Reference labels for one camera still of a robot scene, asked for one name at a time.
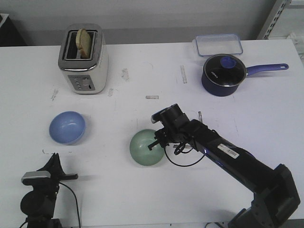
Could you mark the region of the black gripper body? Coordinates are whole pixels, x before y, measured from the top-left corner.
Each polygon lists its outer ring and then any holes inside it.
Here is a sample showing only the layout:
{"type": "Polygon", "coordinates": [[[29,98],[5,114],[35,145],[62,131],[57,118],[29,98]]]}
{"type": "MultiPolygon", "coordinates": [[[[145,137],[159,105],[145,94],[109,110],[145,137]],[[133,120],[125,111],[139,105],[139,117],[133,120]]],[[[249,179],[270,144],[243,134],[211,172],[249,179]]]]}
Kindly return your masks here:
{"type": "Polygon", "coordinates": [[[170,121],[167,124],[162,124],[163,128],[155,132],[155,139],[160,142],[160,145],[185,143],[187,135],[182,131],[182,128],[190,122],[188,117],[182,112],[178,104],[170,106],[168,117],[170,121]]]}
{"type": "Polygon", "coordinates": [[[57,169],[56,166],[53,166],[51,169],[41,168],[37,171],[48,171],[51,174],[50,179],[43,180],[42,183],[33,185],[34,189],[42,192],[58,192],[59,183],[61,181],[78,179],[77,173],[65,173],[63,169],[57,169]]]}

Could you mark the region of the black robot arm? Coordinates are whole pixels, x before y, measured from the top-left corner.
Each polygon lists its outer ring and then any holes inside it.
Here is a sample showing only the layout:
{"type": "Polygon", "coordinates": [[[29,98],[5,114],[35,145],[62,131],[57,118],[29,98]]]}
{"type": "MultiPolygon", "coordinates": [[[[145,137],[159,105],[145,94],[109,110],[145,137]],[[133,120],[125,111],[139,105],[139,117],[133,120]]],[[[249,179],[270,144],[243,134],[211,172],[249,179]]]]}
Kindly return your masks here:
{"type": "Polygon", "coordinates": [[[177,104],[151,116],[163,128],[155,132],[152,149],[178,143],[179,154],[185,144],[215,162],[254,194],[248,209],[242,209],[229,223],[230,228],[279,228],[295,212],[300,198],[290,170],[283,164],[271,169],[248,151],[235,146],[198,120],[189,120],[177,104]]]}
{"type": "Polygon", "coordinates": [[[28,228],[61,228],[60,219],[53,218],[59,185],[62,181],[76,180],[78,174],[66,174],[58,153],[52,154],[48,162],[36,171],[26,172],[21,183],[32,186],[21,200],[20,209],[27,215],[28,228]]]}

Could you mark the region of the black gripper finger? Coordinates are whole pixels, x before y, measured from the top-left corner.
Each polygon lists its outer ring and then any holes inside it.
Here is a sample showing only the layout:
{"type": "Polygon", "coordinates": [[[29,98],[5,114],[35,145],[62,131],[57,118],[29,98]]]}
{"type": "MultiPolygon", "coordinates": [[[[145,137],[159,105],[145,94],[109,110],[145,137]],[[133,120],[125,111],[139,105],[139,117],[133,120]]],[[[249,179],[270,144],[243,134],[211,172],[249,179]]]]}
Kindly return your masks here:
{"type": "Polygon", "coordinates": [[[45,165],[45,169],[51,169],[54,166],[56,160],[56,153],[53,153],[48,162],[45,165]]]}
{"type": "Polygon", "coordinates": [[[148,145],[148,149],[150,151],[152,151],[154,147],[161,148],[160,142],[158,140],[156,140],[156,141],[154,141],[154,142],[152,142],[151,144],[148,145]]]}
{"type": "Polygon", "coordinates": [[[55,166],[57,169],[62,169],[61,161],[58,153],[55,154],[55,166]]]}

